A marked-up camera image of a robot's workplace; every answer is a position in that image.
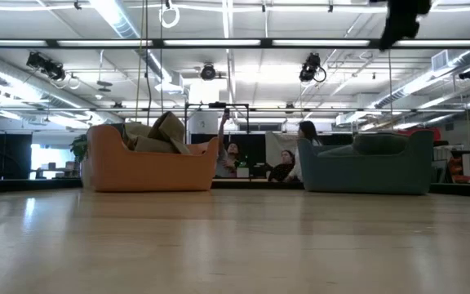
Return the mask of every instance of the teal armchair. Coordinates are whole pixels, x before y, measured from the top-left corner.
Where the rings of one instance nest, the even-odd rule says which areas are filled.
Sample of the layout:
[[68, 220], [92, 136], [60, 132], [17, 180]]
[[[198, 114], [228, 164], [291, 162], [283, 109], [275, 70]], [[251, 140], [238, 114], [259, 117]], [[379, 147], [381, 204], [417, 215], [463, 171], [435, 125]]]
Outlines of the teal armchair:
[[298, 142], [304, 188], [317, 192], [426, 194], [432, 164], [432, 131], [411, 137], [358, 135], [352, 145], [327, 150]]

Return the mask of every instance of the ceiling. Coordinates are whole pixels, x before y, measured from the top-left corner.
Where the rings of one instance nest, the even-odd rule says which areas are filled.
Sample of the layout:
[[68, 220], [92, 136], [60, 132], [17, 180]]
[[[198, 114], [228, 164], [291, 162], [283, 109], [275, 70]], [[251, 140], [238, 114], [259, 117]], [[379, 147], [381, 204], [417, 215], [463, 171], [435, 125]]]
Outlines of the ceiling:
[[[172, 28], [162, 28], [158, 19], [158, 8], [150, 7], [148, 15], [148, 38], [224, 38], [224, 26], [228, 26], [230, 38], [265, 38], [266, 27], [269, 38], [379, 38], [384, 29], [385, 13], [316, 12], [315, 8], [326, 7], [328, 1], [266, 0], [267, 7], [281, 8], [288, 5], [308, 6], [304, 10], [268, 10], [240, 12], [237, 9], [258, 8], [261, 0], [233, 0], [233, 21], [223, 22], [221, 0], [174, 1], [174, 5], [186, 4], [202, 10], [180, 8], [180, 20]], [[0, 38], [117, 38], [118, 36], [89, 2], [80, 1], [83, 9], [55, 9], [50, 11], [12, 11], [39, 7], [71, 7], [73, 1], [0, 1]], [[142, 10], [137, 8], [142, 1], [123, 0], [126, 13], [133, 25], [141, 28]], [[150, 5], [160, 2], [149, 2]], [[366, 1], [334, 0], [337, 7], [366, 5]], [[431, 13], [421, 20], [417, 38], [470, 38], [470, 0], [442, 0]], [[64, 64], [64, 69], [77, 76], [81, 86], [75, 90], [65, 87], [63, 91], [84, 99], [90, 105], [110, 107], [122, 102], [126, 107], [148, 106], [149, 89], [146, 80], [138, 80], [140, 58], [132, 50], [106, 50], [100, 74], [100, 53], [94, 50], [28, 50], [0, 49], [0, 60], [47, 81], [46, 76], [35, 73], [26, 66], [31, 51], [40, 51], [51, 59]], [[378, 97], [388, 92], [390, 86], [408, 82], [411, 77], [424, 73], [431, 67], [431, 57], [439, 50], [392, 50], [389, 53], [364, 50], [309, 50], [309, 49], [234, 49], [233, 80], [234, 97], [237, 103], [248, 103], [255, 107], [283, 107], [295, 103], [297, 107], [364, 107], [362, 97]], [[300, 66], [309, 53], [318, 53], [322, 60], [330, 56], [324, 68], [327, 80], [316, 87], [303, 87], [298, 79]], [[200, 82], [197, 69], [212, 63], [223, 78], [215, 81], [220, 89], [220, 99], [228, 101], [227, 53], [224, 49], [165, 49], [157, 52], [162, 56], [165, 69], [180, 72], [184, 85]], [[157, 81], [150, 75], [154, 105], [161, 104], [161, 94], [154, 87]], [[101, 79], [112, 82], [110, 93], [101, 93], [96, 82]], [[445, 77], [430, 87], [425, 87], [403, 98], [407, 108], [417, 108], [422, 101], [429, 101], [450, 94], [458, 87], [468, 87], [470, 80], [454, 81]], [[97, 99], [96, 94], [103, 94]], [[183, 106], [185, 96], [162, 97], [166, 108]], [[121, 118], [133, 113], [118, 114]], [[277, 114], [258, 114], [261, 117]], [[311, 118], [334, 118], [337, 113], [314, 113]]]

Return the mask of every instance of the person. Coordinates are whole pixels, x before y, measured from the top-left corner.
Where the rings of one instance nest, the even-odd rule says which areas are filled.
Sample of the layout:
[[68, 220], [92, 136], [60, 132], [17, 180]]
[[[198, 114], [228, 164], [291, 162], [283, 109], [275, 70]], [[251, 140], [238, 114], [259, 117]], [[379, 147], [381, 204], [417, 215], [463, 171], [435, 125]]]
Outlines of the person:
[[268, 181], [283, 182], [295, 166], [295, 156], [289, 150], [283, 150], [281, 153], [282, 163], [275, 166], [269, 173]]
[[[317, 129], [313, 122], [303, 121], [299, 125], [298, 132], [299, 139], [308, 139], [314, 146], [322, 146], [320, 140], [318, 140]], [[295, 166], [291, 170], [290, 174], [284, 179], [285, 182], [292, 182], [295, 179], [302, 181], [302, 170], [300, 169], [300, 156], [299, 149], [295, 151]]]
[[224, 113], [219, 127], [219, 157], [217, 158], [217, 167], [215, 176], [233, 178], [237, 177], [237, 166], [240, 148], [237, 143], [229, 142], [228, 148], [224, 149], [224, 124], [229, 119], [229, 114]]

